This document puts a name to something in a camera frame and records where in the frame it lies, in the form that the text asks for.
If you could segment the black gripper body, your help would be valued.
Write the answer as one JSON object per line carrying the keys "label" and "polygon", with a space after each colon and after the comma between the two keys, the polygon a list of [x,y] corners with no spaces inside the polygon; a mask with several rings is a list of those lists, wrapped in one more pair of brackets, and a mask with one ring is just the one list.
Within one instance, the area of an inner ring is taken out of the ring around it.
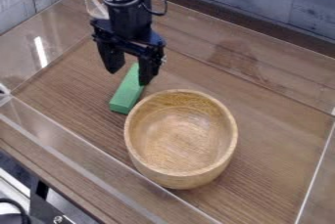
{"label": "black gripper body", "polygon": [[100,57],[122,58],[129,53],[162,58],[165,40],[151,29],[151,17],[166,11],[153,11],[150,0],[103,0],[103,5],[107,16],[90,23]]}

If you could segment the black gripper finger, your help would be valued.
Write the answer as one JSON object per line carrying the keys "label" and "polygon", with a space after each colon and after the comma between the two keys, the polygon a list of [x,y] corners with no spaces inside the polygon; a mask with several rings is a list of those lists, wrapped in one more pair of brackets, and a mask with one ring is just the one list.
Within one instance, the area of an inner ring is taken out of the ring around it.
{"label": "black gripper finger", "polygon": [[139,55],[139,85],[150,83],[158,74],[159,67],[163,63],[165,53],[162,47],[146,47]]}
{"label": "black gripper finger", "polygon": [[115,44],[102,41],[96,42],[96,48],[107,71],[115,73],[126,63],[124,52]]}

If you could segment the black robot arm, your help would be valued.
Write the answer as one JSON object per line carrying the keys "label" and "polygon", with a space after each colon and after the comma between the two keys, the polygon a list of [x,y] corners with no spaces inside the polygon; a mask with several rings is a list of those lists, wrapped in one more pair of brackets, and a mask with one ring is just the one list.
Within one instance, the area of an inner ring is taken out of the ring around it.
{"label": "black robot arm", "polygon": [[94,29],[92,40],[99,56],[110,73],[124,65],[124,54],[138,58],[139,85],[150,83],[158,74],[165,58],[165,39],[151,29],[151,16],[165,16],[151,10],[151,0],[103,0],[107,8],[107,19],[94,18],[90,25]]}

